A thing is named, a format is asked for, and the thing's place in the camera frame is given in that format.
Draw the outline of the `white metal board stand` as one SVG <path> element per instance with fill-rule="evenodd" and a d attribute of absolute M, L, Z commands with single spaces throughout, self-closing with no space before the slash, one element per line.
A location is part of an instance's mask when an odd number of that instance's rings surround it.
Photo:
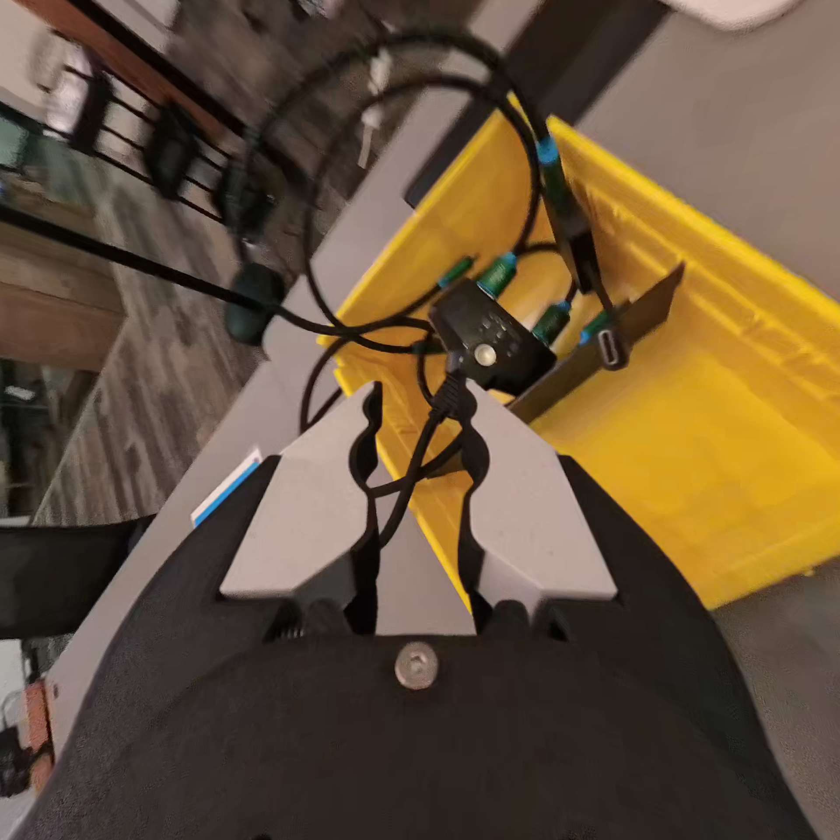
<path fill-rule="evenodd" d="M 670 10 L 721 32 L 747 33 L 782 18 L 802 1 L 662 1 Z"/>

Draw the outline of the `white power strip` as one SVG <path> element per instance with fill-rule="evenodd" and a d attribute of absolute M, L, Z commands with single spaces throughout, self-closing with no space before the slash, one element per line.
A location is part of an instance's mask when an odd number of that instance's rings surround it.
<path fill-rule="evenodd" d="M 371 58 L 369 69 L 368 89 L 372 95 L 383 92 L 389 84 L 392 70 L 392 56 L 388 49 L 380 51 Z M 361 116 L 361 143 L 360 154 L 357 164 L 363 171 L 366 170 L 370 156 L 371 144 L 374 136 L 379 132 L 383 119 L 383 106 L 376 103 L 369 107 Z"/>

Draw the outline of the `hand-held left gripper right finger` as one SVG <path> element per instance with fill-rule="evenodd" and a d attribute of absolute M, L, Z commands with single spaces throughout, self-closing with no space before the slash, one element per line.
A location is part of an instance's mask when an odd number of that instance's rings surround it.
<path fill-rule="evenodd" d="M 458 419 L 471 478 L 458 577 L 474 621 L 502 602 L 533 619 L 549 601 L 611 601 L 616 583 L 554 448 L 469 380 L 459 385 Z"/>

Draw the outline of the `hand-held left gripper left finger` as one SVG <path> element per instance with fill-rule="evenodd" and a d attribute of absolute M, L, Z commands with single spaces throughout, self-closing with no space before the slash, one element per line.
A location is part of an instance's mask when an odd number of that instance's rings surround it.
<path fill-rule="evenodd" d="M 222 596 L 352 601 L 375 584 L 380 549 L 367 480 L 381 425 L 382 384 L 373 381 L 280 453 Z"/>

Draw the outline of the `black bin divider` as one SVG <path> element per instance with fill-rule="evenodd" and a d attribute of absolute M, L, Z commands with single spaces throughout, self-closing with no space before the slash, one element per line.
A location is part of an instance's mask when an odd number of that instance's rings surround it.
<path fill-rule="evenodd" d="M 628 345 L 629 354 L 639 340 L 667 320 L 685 269 L 686 263 L 680 262 L 641 297 L 616 306 L 619 329 Z M 574 350 L 523 395 L 509 402 L 507 408 L 524 423 L 530 424 L 599 371 L 607 370 L 602 367 L 597 348 L 590 344 L 580 346 L 578 341 Z"/>

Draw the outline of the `yellow plastic bin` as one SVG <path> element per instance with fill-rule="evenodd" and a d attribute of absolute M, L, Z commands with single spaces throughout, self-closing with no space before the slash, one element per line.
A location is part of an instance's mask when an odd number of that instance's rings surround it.
<path fill-rule="evenodd" d="M 717 608 L 839 550 L 839 308 L 557 118 L 563 169 L 594 228 L 615 302 L 674 268 L 664 324 L 619 372 L 598 371 L 532 429 L 570 455 Z M 479 270 L 522 230 L 530 171 L 491 116 L 343 300 L 344 322 L 403 309 L 459 258 Z M 336 379 L 383 384 L 377 445 L 404 475 L 429 411 L 406 356 L 351 345 Z"/>

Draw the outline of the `blue white sticker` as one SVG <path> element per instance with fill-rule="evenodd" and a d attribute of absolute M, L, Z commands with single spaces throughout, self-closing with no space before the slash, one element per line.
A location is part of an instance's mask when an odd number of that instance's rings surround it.
<path fill-rule="evenodd" d="M 214 490 L 204 498 L 191 514 L 192 527 L 197 529 L 207 520 L 218 507 L 229 498 L 237 488 L 249 478 L 260 466 L 263 456 L 258 447 L 252 448 L 247 456 L 239 463 Z"/>

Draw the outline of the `black utility cart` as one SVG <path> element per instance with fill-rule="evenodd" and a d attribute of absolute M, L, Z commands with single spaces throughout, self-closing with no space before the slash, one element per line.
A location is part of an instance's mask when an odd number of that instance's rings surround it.
<path fill-rule="evenodd" d="M 169 203 L 229 229 L 237 223 L 247 243 L 262 237 L 275 197 L 254 182 L 234 191 L 232 155 L 212 144 L 181 104 L 155 104 L 54 29 L 34 48 L 28 74 L 43 95 L 48 134 Z"/>

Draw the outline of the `black round-base floor stand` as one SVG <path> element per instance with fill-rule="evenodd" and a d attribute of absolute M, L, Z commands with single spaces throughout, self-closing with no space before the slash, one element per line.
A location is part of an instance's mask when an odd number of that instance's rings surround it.
<path fill-rule="evenodd" d="M 1 205 L 1 222 L 36 237 L 44 238 L 56 245 L 63 245 L 80 251 L 88 256 L 104 259 L 117 266 L 139 271 L 140 273 L 162 280 L 179 288 L 194 291 L 207 298 L 221 301 L 230 306 L 267 316 L 271 319 L 276 308 L 240 292 L 214 285 L 208 280 L 192 276 L 184 271 L 165 266 L 153 259 L 136 255 L 125 248 L 109 245 L 88 235 L 62 227 L 31 213 L 20 211 L 5 203 Z"/>

